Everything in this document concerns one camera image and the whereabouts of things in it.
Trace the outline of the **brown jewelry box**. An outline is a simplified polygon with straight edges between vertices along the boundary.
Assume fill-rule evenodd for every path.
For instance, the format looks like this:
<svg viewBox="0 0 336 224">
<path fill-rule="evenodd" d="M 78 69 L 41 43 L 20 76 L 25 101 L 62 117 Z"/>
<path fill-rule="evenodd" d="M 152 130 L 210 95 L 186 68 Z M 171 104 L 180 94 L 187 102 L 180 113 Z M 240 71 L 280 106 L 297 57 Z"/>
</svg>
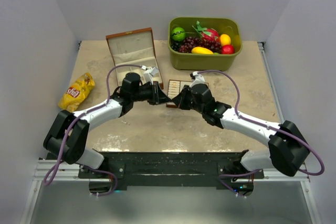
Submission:
<svg viewBox="0 0 336 224">
<path fill-rule="evenodd" d="M 114 65 L 123 65 L 115 70 L 119 86 L 128 72 L 138 73 L 144 81 L 143 71 L 133 65 L 159 67 L 150 27 L 107 35 L 106 41 Z"/>
</svg>

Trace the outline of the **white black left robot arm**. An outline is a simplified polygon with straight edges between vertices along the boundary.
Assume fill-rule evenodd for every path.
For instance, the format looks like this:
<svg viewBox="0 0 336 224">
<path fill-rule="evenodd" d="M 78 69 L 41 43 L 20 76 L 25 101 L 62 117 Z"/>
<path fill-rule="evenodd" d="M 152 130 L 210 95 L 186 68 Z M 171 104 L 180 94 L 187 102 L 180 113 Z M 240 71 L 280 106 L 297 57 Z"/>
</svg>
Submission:
<svg viewBox="0 0 336 224">
<path fill-rule="evenodd" d="M 45 140 L 43 147 L 68 164 L 80 164 L 90 167 L 97 178 L 108 174 L 109 165 L 99 152 L 87 148 L 89 131 L 98 126 L 127 114 L 135 102 L 146 101 L 150 105 L 171 102 L 157 81 L 141 83 L 140 75 L 127 73 L 122 84 L 109 98 L 87 110 L 60 111 Z"/>
</svg>

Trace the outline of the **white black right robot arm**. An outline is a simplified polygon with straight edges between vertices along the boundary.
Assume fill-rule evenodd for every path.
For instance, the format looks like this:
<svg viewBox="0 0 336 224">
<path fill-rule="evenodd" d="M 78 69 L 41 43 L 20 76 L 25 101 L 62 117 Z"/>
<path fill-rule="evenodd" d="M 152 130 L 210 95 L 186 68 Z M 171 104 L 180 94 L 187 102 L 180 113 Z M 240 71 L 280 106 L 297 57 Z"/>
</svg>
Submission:
<svg viewBox="0 0 336 224">
<path fill-rule="evenodd" d="M 296 141 L 296 137 L 303 136 L 294 123 L 272 123 L 236 112 L 230 105 L 216 101 L 206 84 L 184 86 L 172 102 L 181 110 L 197 111 L 212 126 L 238 132 L 266 146 L 263 151 L 243 151 L 225 167 L 229 175 L 246 178 L 252 171 L 275 168 L 293 177 L 310 153 L 306 141 Z"/>
</svg>

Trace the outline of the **yellow toy mango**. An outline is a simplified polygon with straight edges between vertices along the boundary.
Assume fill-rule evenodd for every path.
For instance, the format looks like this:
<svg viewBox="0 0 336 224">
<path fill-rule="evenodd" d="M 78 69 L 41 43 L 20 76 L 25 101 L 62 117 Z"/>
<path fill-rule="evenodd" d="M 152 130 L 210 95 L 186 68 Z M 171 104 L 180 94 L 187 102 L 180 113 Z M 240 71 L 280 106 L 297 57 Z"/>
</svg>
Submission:
<svg viewBox="0 0 336 224">
<path fill-rule="evenodd" d="M 204 47 L 194 47 L 191 51 L 193 54 L 204 54 L 204 55 L 212 55 L 213 52 Z"/>
</svg>

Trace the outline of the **purple toy grapes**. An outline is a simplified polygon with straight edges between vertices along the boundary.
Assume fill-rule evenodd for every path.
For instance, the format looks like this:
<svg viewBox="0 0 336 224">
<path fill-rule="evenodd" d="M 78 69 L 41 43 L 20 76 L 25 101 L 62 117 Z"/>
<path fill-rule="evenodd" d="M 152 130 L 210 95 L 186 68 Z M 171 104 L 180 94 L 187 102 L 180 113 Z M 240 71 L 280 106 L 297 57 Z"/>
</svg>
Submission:
<svg viewBox="0 0 336 224">
<path fill-rule="evenodd" d="M 222 45 L 219 42 L 208 41 L 196 37 L 187 37 L 183 41 L 172 40 L 170 46 L 174 51 L 180 53 L 191 53 L 192 49 L 195 47 L 206 48 L 213 53 L 218 54 L 222 52 Z"/>
</svg>

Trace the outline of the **green toy melon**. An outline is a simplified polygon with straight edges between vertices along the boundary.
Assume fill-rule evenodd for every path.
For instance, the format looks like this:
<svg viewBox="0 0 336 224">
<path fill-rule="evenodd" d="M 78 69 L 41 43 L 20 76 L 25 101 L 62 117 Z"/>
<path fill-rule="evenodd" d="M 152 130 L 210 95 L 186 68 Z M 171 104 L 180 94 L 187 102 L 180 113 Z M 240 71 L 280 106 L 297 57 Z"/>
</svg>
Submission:
<svg viewBox="0 0 336 224">
<path fill-rule="evenodd" d="M 185 39 L 185 37 L 186 37 L 186 33 L 185 33 L 185 30 L 182 27 L 175 27 L 172 30 L 171 38 L 174 41 L 177 41 L 177 42 L 183 41 Z"/>
</svg>

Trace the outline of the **red toy apple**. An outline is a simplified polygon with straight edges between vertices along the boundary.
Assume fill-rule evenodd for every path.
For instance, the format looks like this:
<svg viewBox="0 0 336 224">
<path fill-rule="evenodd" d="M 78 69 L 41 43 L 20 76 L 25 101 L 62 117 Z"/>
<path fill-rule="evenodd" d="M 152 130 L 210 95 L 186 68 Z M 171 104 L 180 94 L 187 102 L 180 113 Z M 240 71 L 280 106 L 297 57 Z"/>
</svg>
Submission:
<svg viewBox="0 0 336 224">
<path fill-rule="evenodd" d="M 235 53 L 235 49 L 232 45 L 223 45 L 221 54 L 231 55 Z"/>
</svg>

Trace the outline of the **pink toy dragon fruit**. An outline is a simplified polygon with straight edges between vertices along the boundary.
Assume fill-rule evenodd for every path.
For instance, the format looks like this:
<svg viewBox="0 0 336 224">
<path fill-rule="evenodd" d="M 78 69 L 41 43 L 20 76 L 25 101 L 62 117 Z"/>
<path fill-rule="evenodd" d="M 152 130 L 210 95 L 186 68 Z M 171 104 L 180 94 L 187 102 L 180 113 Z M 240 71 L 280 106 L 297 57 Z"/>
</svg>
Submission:
<svg viewBox="0 0 336 224">
<path fill-rule="evenodd" d="M 219 33 L 215 29 L 202 27 L 199 21 L 192 27 L 202 40 L 219 42 Z"/>
</svg>

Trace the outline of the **yellow orange toy lemon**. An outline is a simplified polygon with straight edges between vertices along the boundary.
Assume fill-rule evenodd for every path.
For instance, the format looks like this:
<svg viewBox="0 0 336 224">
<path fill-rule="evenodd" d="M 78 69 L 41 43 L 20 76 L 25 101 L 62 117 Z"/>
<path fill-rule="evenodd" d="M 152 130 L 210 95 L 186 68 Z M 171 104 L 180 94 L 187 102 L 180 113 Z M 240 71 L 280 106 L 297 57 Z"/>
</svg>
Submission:
<svg viewBox="0 0 336 224">
<path fill-rule="evenodd" d="M 220 37 L 219 37 L 219 40 L 220 40 L 220 44 L 222 46 L 226 46 L 226 45 L 231 45 L 232 44 L 232 40 L 231 40 L 230 36 L 227 35 L 227 34 L 221 34 Z"/>
</svg>

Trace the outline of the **green plastic fruit bin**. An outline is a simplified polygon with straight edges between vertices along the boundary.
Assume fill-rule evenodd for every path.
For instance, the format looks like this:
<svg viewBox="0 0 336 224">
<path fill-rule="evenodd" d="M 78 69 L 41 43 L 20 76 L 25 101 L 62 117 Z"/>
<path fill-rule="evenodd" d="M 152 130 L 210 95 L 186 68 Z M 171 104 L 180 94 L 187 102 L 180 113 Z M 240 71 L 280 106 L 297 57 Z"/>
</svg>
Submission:
<svg viewBox="0 0 336 224">
<path fill-rule="evenodd" d="M 232 46 L 235 53 L 231 55 L 224 55 L 221 53 L 213 53 L 212 55 L 180 53 L 174 51 L 170 42 L 172 30 L 175 27 L 182 27 L 185 30 L 186 37 L 200 38 L 198 33 L 192 26 L 199 21 L 202 27 L 213 28 L 218 33 L 227 34 L 232 40 Z M 170 50 L 170 60 L 172 66 L 177 70 L 228 70 L 236 56 L 242 50 L 242 40 L 239 34 L 239 26 L 237 23 L 229 18 L 209 18 L 209 17 L 177 17 L 170 21 L 169 24 L 169 39 L 168 48 Z"/>
</svg>

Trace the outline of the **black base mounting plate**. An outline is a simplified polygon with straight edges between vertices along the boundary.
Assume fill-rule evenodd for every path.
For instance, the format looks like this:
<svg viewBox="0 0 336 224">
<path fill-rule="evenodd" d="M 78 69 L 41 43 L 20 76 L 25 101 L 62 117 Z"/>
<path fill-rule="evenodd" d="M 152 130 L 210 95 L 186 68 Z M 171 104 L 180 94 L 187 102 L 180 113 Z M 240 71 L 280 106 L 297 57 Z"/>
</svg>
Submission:
<svg viewBox="0 0 336 224">
<path fill-rule="evenodd" d="M 98 172 L 81 168 L 79 178 L 89 179 L 92 193 L 108 192 L 113 186 L 127 190 L 131 186 L 159 187 L 231 187 L 249 196 L 254 179 L 263 171 L 238 178 L 245 170 L 235 168 L 241 152 L 104 152 Z"/>
</svg>

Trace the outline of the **yellow potato chips bag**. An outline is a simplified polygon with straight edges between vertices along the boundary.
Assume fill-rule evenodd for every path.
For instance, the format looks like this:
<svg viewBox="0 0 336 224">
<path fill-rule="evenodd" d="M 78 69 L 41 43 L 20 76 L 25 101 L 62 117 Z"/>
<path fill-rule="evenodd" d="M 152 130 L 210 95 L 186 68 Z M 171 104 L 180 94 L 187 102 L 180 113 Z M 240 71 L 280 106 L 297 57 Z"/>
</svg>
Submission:
<svg viewBox="0 0 336 224">
<path fill-rule="evenodd" d="M 62 110 L 75 112 L 94 87 L 95 82 L 92 75 L 88 72 L 84 73 L 66 90 L 58 102 L 58 107 Z"/>
</svg>

